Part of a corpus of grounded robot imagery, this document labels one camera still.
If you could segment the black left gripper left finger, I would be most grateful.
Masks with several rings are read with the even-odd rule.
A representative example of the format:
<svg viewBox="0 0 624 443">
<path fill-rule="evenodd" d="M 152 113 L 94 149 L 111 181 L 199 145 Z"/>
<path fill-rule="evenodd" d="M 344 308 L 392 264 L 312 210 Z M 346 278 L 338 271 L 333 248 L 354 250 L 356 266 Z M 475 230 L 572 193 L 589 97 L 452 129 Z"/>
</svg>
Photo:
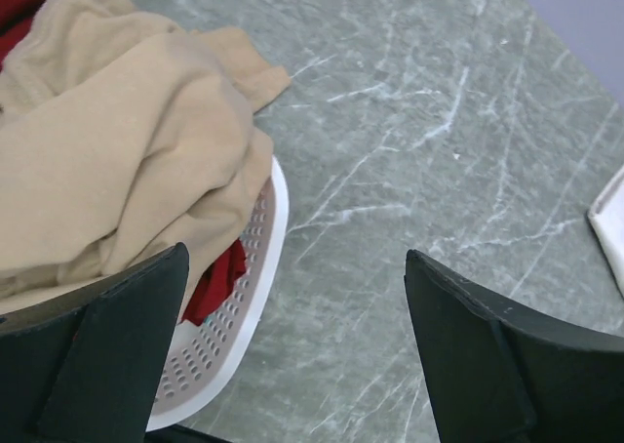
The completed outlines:
<svg viewBox="0 0 624 443">
<path fill-rule="evenodd" d="M 1 316 L 4 442 L 140 442 L 189 268 L 178 243 Z"/>
</svg>

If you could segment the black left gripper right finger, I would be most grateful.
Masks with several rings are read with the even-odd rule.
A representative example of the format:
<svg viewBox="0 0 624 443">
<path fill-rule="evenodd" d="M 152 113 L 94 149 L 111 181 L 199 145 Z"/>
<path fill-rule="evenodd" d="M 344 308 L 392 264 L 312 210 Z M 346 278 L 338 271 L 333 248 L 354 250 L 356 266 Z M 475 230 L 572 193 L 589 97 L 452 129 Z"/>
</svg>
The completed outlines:
<svg viewBox="0 0 624 443">
<path fill-rule="evenodd" d="M 417 250 L 404 280 L 441 441 L 622 441 L 621 337 L 513 301 Z"/>
</svg>

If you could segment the beige t shirt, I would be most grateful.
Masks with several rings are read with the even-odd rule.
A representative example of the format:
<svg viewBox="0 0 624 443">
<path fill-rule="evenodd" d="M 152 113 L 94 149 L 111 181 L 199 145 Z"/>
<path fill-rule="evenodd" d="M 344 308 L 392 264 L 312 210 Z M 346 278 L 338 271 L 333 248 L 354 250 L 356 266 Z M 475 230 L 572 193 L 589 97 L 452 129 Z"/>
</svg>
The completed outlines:
<svg viewBox="0 0 624 443">
<path fill-rule="evenodd" d="M 271 173 L 254 115 L 291 79 L 236 27 L 48 0 L 1 73 L 1 309 L 183 243 L 193 292 Z"/>
</svg>

